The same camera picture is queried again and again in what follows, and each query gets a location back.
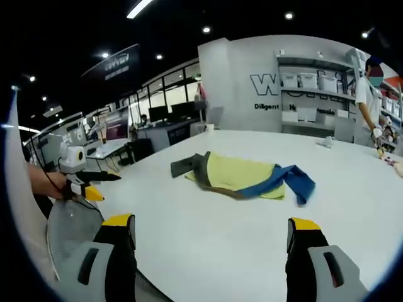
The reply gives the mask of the person's left hand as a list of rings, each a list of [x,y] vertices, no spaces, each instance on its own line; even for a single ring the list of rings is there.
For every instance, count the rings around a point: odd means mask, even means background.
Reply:
[[[48,176],[50,184],[48,185],[47,196],[55,199],[64,199],[62,191],[67,182],[66,176],[60,172],[51,172]]]

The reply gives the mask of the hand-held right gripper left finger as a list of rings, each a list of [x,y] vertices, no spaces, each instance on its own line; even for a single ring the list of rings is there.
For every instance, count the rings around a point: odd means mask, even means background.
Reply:
[[[68,301],[135,301],[135,215],[112,216],[67,260]]]

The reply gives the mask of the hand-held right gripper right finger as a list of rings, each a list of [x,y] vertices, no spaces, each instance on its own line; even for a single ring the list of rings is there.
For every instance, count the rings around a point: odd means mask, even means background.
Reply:
[[[288,219],[287,301],[362,301],[358,266],[310,220]]]

